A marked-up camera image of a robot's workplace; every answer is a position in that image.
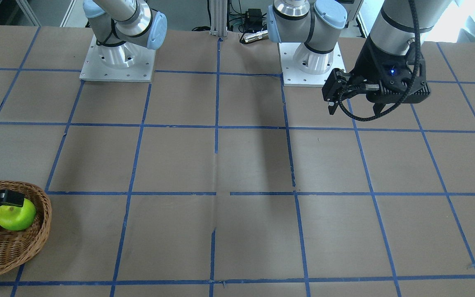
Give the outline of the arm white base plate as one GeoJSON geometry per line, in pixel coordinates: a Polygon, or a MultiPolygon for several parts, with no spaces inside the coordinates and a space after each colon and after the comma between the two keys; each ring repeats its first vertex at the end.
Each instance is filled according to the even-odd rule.
{"type": "Polygon", "coordinates": [[[93,36],[79,78],[91,82],[150,83],[156,53],[154,49],[131,43],[99,46],[93,36]]]}
{"type": "Polygon", "coordinates": [[[303,43],[280,43],[280,62],[285,86],[322,87],[334,69],[345,69],[339,44],[332,52],[319,54],[303,43]]]}

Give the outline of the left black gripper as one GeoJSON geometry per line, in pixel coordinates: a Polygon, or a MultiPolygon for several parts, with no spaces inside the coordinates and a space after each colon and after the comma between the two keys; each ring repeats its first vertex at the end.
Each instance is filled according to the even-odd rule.
{"type": "Polygon", "coordinates": [[[374,104],[374,113],[382,113],[387,104],[417,104],[427,99],[430,87],[420,43],[412,39],[408,51],[396,56],[367,39],[354,68],[348,73],[332,70],[322,87],[330,115],[336,113],[339,103],[358,94],[365,94],[374,104]]]}

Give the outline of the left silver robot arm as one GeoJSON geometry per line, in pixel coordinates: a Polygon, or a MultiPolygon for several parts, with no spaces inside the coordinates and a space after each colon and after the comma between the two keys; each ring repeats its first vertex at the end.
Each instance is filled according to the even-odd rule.
{"type": "MultiPolygon", "coordinates": [[[[322,87],[333,115],[339,108],[353,120],[368,122],[388,115],[402,104],[418,104],[430,96],[421,47],[448,0],[385,0],[354,68],[334,68],[322,87]]],[[[298,43],[296,62],[306,73],[321,57],[331,57],[348,12],[335,0],[275,0],[266,26],[275,43],[298,43]]]]}

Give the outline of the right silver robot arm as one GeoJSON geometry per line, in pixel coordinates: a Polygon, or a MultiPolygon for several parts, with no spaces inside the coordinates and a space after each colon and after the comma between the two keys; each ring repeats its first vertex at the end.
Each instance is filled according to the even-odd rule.
{"type": "MultiPolygon", "coordinates": [[[[115,23],[120,22],[128,25],[128,28],[136,28],[141,25],[142,29],[150,28],[152,12],[144,12],[147,4],[142,0],[85,0],[84,11],[87,18],[96,18],[103,14],[108,14],[111,18],[112,32],[115,31],[115,23]]],[[[25,194],[8,189],[0,190],[0,206],[9,205],[22,207],[25,201],[25,194]]]]}

